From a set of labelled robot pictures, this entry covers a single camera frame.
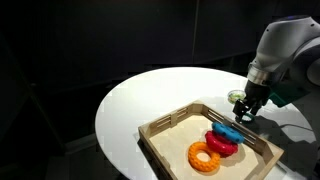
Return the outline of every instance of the wooden tray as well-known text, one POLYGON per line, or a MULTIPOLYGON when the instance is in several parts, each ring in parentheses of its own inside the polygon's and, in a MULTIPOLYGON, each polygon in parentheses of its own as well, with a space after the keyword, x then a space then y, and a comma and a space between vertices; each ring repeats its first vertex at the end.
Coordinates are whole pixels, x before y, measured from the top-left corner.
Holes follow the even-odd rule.
MULTIPOLYGON (((164 179, 263 179, 283 154, 276 145, 200 101, 140 126, 139 135, 164 179), (205 142, 204 135, 215 121, 237 129, 245 141, 236 154, 221 158, 218 169, 199 172, 188 162, 188 149, 194 142, 205 142)), ((209 159, 204 153, 198 157, 209 159)))

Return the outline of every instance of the white round table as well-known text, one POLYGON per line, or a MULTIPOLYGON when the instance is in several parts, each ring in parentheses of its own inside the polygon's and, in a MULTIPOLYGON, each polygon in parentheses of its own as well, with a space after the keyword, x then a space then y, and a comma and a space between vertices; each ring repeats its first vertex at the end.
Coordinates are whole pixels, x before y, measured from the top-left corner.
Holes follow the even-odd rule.
MULTIPOLYGON (((95 122, 98 142, 110 162, 127 178, 157 179, 137 144, 138 127, 195 100, 234 119, 227 94, 243 90, 246 82, 246 78, 232 73, 190 67, 134 76, 102 100, 95 122)), ((304 179, 310 175, 317 161, 317 143, 299 110, 292 104, 278 108, 269 101, 257 116, 267 122, 260 124, 260 135, 286 147, 286 160, 279 161, 266 179, 304 179)))

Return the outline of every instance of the orange ring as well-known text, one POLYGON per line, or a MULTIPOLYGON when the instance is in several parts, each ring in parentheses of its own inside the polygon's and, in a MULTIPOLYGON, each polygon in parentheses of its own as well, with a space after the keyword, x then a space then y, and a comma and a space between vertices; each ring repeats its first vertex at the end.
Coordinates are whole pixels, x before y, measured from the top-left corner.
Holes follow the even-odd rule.
POLYGON ((205 142, 195 142, 189 148, 188 160, 190 165, 196 170, 210 172, 220 165, 220 154, 209 149, 205 142), (204 162, 197 158, 197 153, 201 150, 210 156, 210 161, 204 162))

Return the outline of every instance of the red ring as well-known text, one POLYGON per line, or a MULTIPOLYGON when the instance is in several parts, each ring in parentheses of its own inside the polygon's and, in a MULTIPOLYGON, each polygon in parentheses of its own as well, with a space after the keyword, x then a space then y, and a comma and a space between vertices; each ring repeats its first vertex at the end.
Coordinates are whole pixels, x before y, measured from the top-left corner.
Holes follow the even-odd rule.
POLYGON ((213 151, 222 153, 226 156, 238 152, 238 144, 227 140, 213 131, 208 131, 205 137, 208 147, 213 151))

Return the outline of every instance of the ring toy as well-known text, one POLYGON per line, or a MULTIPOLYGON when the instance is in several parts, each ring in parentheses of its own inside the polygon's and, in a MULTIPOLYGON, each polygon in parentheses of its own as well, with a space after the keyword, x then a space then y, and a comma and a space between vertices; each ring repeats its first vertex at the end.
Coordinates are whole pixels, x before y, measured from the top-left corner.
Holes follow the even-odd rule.
POLYGON ((234 143, 240 144, 244 141, 244 138, 240 133, 224 124, 214 122, 212 123, 212 129, 234 143))
POLYGON ((205 135, 208 147, 224 156, 238 152, 238 144, 233 143, 219 134, 208 131, 205 135))
POLYGON ((202 172, 213 171, 220 165, 220 154, 212 151, 205 142, 193 143, 188 151, 188 159, 194 169, 202 172), (204 162, 197 158, 197 153, 201 150, 210 156, 210 161, 204 162))

